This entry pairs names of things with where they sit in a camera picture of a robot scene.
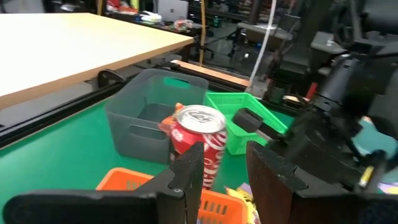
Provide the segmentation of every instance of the can lid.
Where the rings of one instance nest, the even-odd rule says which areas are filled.
[[[221,112],[203,105],[184,106],[177,115],[177,121],[190,131],[206,134],[222,131],[226,125]]]

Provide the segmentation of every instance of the orange plastic basket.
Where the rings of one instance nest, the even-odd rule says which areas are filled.
[[[97,186],[97,190],[135,190],[151,175],[141,174],[125,168],[111,169]],[[203,224],[245,224],[247,209],[244,202],[229,195],[202,190],[198,219]]]

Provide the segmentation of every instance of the coca-cola can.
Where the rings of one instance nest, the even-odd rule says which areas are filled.
[[[205,146],[203,188],[211,190],[227,141],[225,116],[203,105],[184,106],[171,126],[171,140],[175,152],[183,154],[196,142]]]

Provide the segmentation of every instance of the gray plastic bin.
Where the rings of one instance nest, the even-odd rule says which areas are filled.
[[[116,150],[128,157],[167,164],[172,149],[158,124],[176,103],[202,105],[208,81],[190,75],[147,69],[105,105]]]

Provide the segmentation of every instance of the green plastic basket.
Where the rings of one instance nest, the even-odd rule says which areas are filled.
[[[256,133],[247,133],[232,122],[232,117],[240,108],[249,108],[264,119],[264,122],[284,133],[287,127],[279,121],[267,108],[249,93],[207,93],[205,104],[222,112],[227,120],[227,150],[232,155],[246,153],[246,143],[256,141],[265,144],[267,141]]]

